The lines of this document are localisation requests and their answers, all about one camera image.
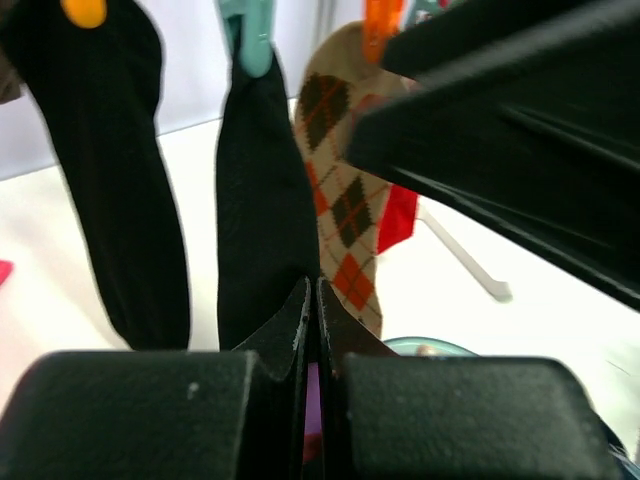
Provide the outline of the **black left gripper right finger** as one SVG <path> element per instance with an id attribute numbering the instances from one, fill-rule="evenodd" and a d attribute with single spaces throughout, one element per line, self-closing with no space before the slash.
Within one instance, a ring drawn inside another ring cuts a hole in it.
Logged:
<path id="1" fill-rule="evenodd" d="M 540 357 L 400 356 L 316 286 L 328 479 L 618 479 L 577 378 Z"/>

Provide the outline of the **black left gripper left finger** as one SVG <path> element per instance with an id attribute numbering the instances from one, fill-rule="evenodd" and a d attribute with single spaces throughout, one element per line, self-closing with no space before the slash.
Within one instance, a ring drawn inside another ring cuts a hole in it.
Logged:
<path id="1" fill-rule="evenodd" d="M 296 479 L 311 285 L 226 352 L 58 352 L 1 419 L 5 479 Z"/>

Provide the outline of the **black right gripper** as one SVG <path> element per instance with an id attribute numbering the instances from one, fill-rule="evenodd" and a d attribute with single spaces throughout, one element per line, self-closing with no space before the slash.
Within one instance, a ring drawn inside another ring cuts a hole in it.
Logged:
<path id="1" fill-rule="evenodd" d="M 416 90 L 347 160 L 639 305 L 639 4 L 462 1 L 392 38 Z"/>

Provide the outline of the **tan argyle sock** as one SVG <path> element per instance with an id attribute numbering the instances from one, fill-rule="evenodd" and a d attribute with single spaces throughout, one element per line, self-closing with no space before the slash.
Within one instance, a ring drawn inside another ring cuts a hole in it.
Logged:
<path id="1" fill-rule="evenodd" d="M 363 22 L 348 23 L 315 51 L 298 94 L 294 133 L 313 190 L 322 273 L 345 309 L 380 336 L 376 257 L 391 185 L 351 166 L 346 150 L 361 115 L 405 88 L 399 76 L 366 60 L 363 34 Z"/>

